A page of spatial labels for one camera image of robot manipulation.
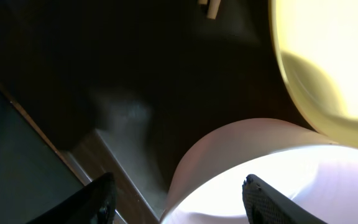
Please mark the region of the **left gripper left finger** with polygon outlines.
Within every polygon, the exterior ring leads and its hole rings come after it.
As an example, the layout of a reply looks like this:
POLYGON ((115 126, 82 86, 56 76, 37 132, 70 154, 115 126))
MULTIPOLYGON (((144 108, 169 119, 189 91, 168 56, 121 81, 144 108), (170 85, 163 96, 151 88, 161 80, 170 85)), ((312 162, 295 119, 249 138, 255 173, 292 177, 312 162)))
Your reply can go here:
POLYGON ((28 224, 108 224, 116 214, 116 185, 107 172, 28 224))

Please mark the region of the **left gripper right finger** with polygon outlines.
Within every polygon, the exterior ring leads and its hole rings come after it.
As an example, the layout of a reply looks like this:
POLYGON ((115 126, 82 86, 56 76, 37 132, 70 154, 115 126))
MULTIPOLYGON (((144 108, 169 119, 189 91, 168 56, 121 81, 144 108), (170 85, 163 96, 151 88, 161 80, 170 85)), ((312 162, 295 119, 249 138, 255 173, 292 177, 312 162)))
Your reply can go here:
POLYGON ((242 201, 250 224, 325 224, 254 174, 244 180, 242 201))

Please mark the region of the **white bowl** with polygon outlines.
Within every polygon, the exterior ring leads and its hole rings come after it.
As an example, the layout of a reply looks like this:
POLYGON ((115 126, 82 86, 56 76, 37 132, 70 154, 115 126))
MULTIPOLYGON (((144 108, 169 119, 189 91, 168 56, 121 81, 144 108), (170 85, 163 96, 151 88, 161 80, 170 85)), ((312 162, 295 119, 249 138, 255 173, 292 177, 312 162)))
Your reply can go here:
POLYGON ((238 121, 179 162, 162 223, 247 223, 242 185, 254 174, 326 223, 358 223, 358 149, 295 124, 238 121))

